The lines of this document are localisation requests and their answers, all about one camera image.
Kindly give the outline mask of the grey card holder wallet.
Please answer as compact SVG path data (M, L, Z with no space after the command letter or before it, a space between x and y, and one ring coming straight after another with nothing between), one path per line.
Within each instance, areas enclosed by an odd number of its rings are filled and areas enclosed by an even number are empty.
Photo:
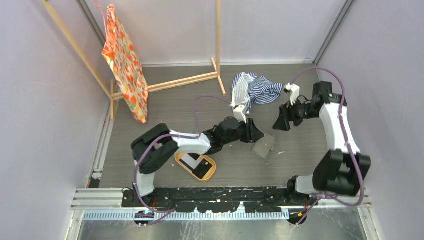
M260 158L266 160L275 150L276 138L272 135L265 134L263 138L258 140L251 149L251 152Z

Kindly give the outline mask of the orange oval tray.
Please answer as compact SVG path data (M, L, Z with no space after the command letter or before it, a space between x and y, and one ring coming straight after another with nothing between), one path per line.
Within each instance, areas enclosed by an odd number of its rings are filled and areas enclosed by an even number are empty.
M217 165L209 156L196 153L174 155L176 163L199 182L208 182L215 174Z

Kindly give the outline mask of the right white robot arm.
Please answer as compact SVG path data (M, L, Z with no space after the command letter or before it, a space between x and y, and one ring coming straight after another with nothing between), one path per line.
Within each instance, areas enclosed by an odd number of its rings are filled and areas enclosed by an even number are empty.
M289 83L284 92L290 100L279 107L274 130L288 132L304 120L320 119L324 126L328 151L312 174L294 176L287 182L285 198L299 205L306 195L326 194L355 197L364 193L364 179L371 167L371 158L361 154L347 119L347 102L334 93L332 83L321 81L313 85L312 99L300 101L300 87Z

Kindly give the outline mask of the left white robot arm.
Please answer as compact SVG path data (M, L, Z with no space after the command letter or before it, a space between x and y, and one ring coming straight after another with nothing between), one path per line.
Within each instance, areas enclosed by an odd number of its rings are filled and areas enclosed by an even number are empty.
M264 138L252 118L239 121L226 117L218 125L199 134L181 133L160 123L134 140L130 148L135 161L134 200L141 207L153 202L155 173L175 154L192 153L210 156L233 142L253 144Z

